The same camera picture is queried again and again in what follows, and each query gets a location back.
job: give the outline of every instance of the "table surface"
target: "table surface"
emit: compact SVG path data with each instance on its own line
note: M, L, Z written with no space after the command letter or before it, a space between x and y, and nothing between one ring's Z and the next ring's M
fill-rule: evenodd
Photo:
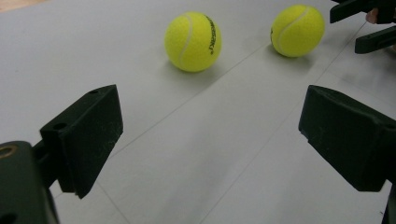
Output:
M271 46L276 14L316 7L318 47ZM0 141L32 144L84 93L117 84L124 133L90 194L51 187L63 224L381 223L390 183L357 192L298 131L308 85L341 91L396 119L396 53L354 43L389 25L364 14L329 23L330 0L50 0L0 13ZM198 74L169 63L163 36L185 11L222 33Z

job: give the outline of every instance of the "black object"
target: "black object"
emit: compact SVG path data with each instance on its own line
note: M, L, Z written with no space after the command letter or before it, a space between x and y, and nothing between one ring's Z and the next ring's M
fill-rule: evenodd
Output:
M339 91L309 86L299 130L358 191L380 191L386 180L395 183L395 120ZM396 223L394 191L386 213L393 221L383 223Z
M0 145L0 224L58 223L49 187L86 196L123 131L115 85L90 91L41 130L34 147Z
M396 0L333 0L339 5L330 10L330 23L341 21L345 18L369 12L374 7L378 8L377 23L386 24L396 22ZM355 52L364 54L396 44L396 26L389 29L365 35L357 39Z

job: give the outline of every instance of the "white tabletop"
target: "white tabletop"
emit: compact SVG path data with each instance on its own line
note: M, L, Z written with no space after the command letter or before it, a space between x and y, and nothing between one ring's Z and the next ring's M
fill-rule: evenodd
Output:
M274 17L316 7L326 33L287 59ZM357 192L298 131L314 84L396 119L396 53L354 53L388 26L364 14L329 23L330 0L50 0L0 13L0 142L38 130L84 93L117 84L124 133L82 201L51 190L63 224L381 223L390 183ZM218 61L199 74L169 63L163 36L185 11L221 29Z

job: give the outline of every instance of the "yellow tennis ball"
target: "yellow tennis ball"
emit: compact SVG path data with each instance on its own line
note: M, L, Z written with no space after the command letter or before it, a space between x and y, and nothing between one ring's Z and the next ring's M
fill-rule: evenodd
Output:
M219 57L221 32L205 14L186 12L169 24L164 45L174 66L187 72L200 72Z
M324 34L324 20L314 7L294 5L281 11L271 28L271 42L286 57L300 57L314 49Z

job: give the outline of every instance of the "tennis ball seam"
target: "tennis ball seam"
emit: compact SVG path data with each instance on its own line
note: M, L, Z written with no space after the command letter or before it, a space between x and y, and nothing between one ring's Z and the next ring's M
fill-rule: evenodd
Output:
M293 22L291 22L290 24L288 24L285 28L283 28L283 30L280 32L279 36L277 37L277 46L279 47L279 50L281 51L282 54L286 54L285 51L282 49L282 45L281 45L281 41L280 38L282 38L283 33L288 30L294 23L296 23L297 21L301 20L309 11L309 7L305 7L305 11Z
M180 67L184 68L184 64L183 64L183 55L187 50L187 47L189 46L189 43L191 41L191 37L192 37L192 18L190 17L189 14L184 14L183 15L188 21L189 21L189 34L187 35L187 39L186 39L186 43L183 46L183 50L180 52L180 54L178 55L178 64Z

